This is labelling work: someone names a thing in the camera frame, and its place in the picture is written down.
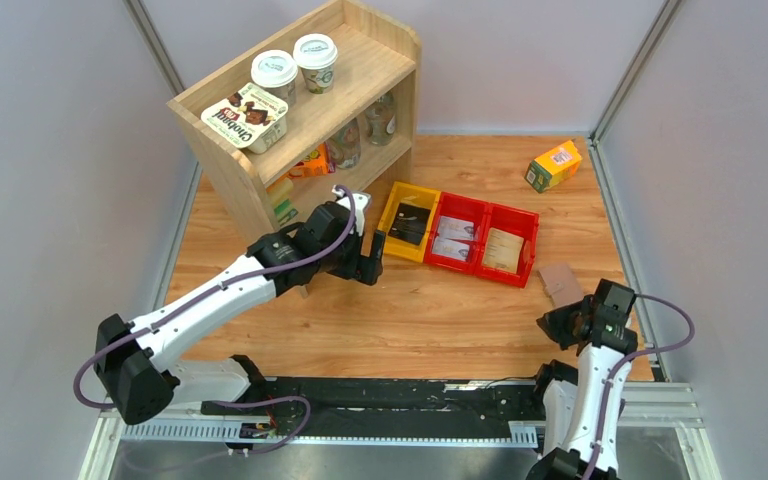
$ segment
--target metal frame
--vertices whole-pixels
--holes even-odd
[[[141,0],[123,0],[127,6],[134,23],[143,35],[145,42],[152,52],[158,67],[163,73],[170,89],[175,93],[184,90],[183,83],[163,46],[160,37],[155,30],[151,18]],[[634,252],[629,248],[629,241],[623,230],[623,215],[613,194],[614,186],[608,169],[603,163],[604,155],[601,151],[600,141],[604,138],[619,108],[638,79],[640,72],[650,58],[655,46],[663,36],[682,0],[665,0],[652,24],[646,38],[641,43],[634,59],[629,64],[622,81],[619,83],[611,101],[606,106],[595,129],[590,132],[589,150],[596,171],[600,188],[603,192],[608,219],[611,223],[619,250],[620,259],[629,284],[640,288],[639,276],[636,265],[639,265]],[[201,168],[196,166],[187,192],[186,200],[182,208],[181,217],[175,236],[170,247],[167,264],[161,275],[155,296],[155,308],[164,303],[169,287],[169,279],[175,265],[181,239],[186,229],[192,209],[193,199],[197,190]],[[641,304],[637,310],[638,320],[643,330],[647,346],[655,344],[655,333],[652,329],[648,308]],[[658,368],[660,362],[657,358],[650,358],[650,364]],[[651,383],[629,382],[624,390],[627,405],[620,420],[621,427],[663,427],[674,428],[684,454],[684,460],[692,480],[719,479],[720,473],[714,460],[708,435],[704,423],[696,405],[692,389],[687,384],[681,383]],[[238,425],[242,417],[234,417],[233,424],[223,417],[205,417],[198,413],[197,407],[182,407],[176,410],[168,410],[153,420],[152,425],[127,427],[118,414],[103,412],[96,424],[90,447],[87,451],[81,479],[107,480],[115,461],[119,442],[122,440],[135,440],[150,436],[153,440],[190,440],[190,441],[222,441],[227,440],[222,435],[217,435],[221,428],[230,428]],[[298,443],[318,444],[375,444],[375,445],[413,445],[413,446],[474,446],[474,447],[526,447],[532,440],[533,429],[543,427],[544,422],[514,422],[511,425],[512,437],[506,442],[495,442],[491,439],[475,442],[454,439],[399,439],[399,438],[341,438],[341,437],[306,437],[301,436],[295,440]]]

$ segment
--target glass bottle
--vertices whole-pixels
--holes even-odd
[[[387,92],[364,112],[366,136],[373,145],[387,145],[396,133],[396,99]]]
[[[337,168],[352,168],[360,162],[360,124],[357,118],[345,124],[326,142],[328,158]]]

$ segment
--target yellow bin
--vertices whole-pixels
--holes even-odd
[[[425,234],[422,236],[422,242],[419,245],[414,245],[388,235],[387,241],[384,243],[384,253],[422,263],[422,260],[425,257],[425,246],[428,243],[428,236],[431,233],[431,223],[434,220],[434,214],[437,212],[437,203],[439,201],[439,190],[417,187],[402,182],[394,182],[393,190],[390,191],[390,198],[387,199],[387,207],[384,209],[384,215],[381,216],[381,221],[378,223],[379,230],[382,232],[390,231],[390,227],[393,225],[393,220],[396,218],[396,211],[399,209],[400,203],[427,208],[431,213],[428,215],[428,224],[425,225]]]

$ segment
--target wooden tabletop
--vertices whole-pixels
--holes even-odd
[[[540,214],[535,269],[524,289],[385,255],[377,285],[319,275],[307,299],[288,292],[250,310],[186,357],[245,354],[267,376],[498,379],[532,376],[552,359],[575,365],[575,349],[560,351],[535,324],[553,308],[537,268],[567,262],[587,293],[600,278],[622,282],[624,277],[583,138],[575,142],[585,160],[572,178],[543,194],[523,179],[530,159],[564,140],[420,136],[417,141],[414,184]],[[389,194],[387,179],[367,191],[374,199],[367,212],[370,231]],[[209,280],[246,247],[203,177],[167,300]],[[645,358],[635,361],[629,378],[652,380]]]

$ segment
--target yogurt cup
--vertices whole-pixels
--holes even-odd
[[[287,102],[289,107],[296,103],[298,73],[293,57],[283,50],[267,50],[252,62],[252,81]]]
[[[287,102],[253,83],[207,107],[201,120],[239,149],[263,153],[287,133]]]
[[[293,59],[302,69],[305,85],[311,93],[325,93],[334,84],[337,46],[328,35],[311,33],[296,41]]]

